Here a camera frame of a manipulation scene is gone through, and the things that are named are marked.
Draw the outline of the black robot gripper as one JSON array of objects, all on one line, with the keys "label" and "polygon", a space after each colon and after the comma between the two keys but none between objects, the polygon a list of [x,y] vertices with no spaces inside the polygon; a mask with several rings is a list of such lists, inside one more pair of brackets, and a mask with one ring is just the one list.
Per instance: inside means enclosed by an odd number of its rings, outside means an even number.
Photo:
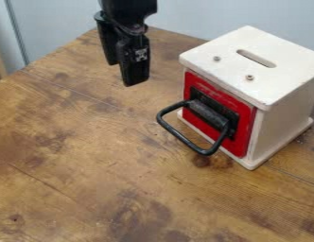
[{"label": "black robot gripper", "polygon": [[[158,13],[158,0],[99,0],[101,5],[97,21],[101,45],[111,65],[120,62],[124,85],[138,85],[150,79],[151,48],[147,18]],[[116,28],[129,35],[119,40]]]}]

